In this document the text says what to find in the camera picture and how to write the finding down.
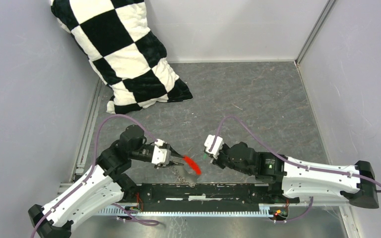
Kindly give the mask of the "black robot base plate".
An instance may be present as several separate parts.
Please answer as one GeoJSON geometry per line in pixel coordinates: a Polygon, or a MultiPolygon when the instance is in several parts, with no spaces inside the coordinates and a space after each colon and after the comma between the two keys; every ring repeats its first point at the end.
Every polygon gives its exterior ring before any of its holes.
{"type": "Polygon", "coordinates": [[[259,205],[297,204],[261,183],[198,183],[194,187],[176,183],[143,183],[121,200],[140,202],[145,212],[244,212],[259,205]]]}

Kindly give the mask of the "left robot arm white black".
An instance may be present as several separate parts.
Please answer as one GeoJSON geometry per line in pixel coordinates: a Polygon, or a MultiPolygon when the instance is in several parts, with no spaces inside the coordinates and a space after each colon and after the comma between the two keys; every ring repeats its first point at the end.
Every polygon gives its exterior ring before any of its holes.
{"type": "Polygon", "coordinates": [[[138,125],[128,126],[71,187],[46,205],[35,204],[28,210],[34,226],[32,237],[70,237],[91,215],[137,196],[136,183],[125,173],[133,160],[151,163],[156,168],[181,165],[172,161],[172,157],[183,158],[161,139],[148,144],[144,130],[138,125]]]}

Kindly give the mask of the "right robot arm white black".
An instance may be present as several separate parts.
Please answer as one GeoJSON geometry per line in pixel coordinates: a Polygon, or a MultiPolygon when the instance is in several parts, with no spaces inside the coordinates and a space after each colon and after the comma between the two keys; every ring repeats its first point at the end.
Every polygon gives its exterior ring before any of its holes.
{"type": "Polygon", "coordinates": [[[217,142],[206,144],[211,162],[220,168],[230,168],[255,180],[268,184],[267,197],[272,202],[303,197],[322,197],[346,200],[366,209],[379,207],[376,185],[371,181],[374,172],[369,162],[335,166],[312,163],[290,156],[275,156],[271,152],[257,152],[240,142],[229,147],[217,142]]]}

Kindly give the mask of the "metal key holder red handle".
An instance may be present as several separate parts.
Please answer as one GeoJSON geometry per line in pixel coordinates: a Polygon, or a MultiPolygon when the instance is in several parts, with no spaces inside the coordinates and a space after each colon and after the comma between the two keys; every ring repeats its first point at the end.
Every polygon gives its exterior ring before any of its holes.
{"type": "Polygon", "coordinates": [[[185,155],[181,156],[180,159],[175,159],[174,162],[183,164],[174,166],[173,168],[173,173],[177,177],[177,182],[194,188],[201,175],[199,165],[191,157],[185,155]]]}

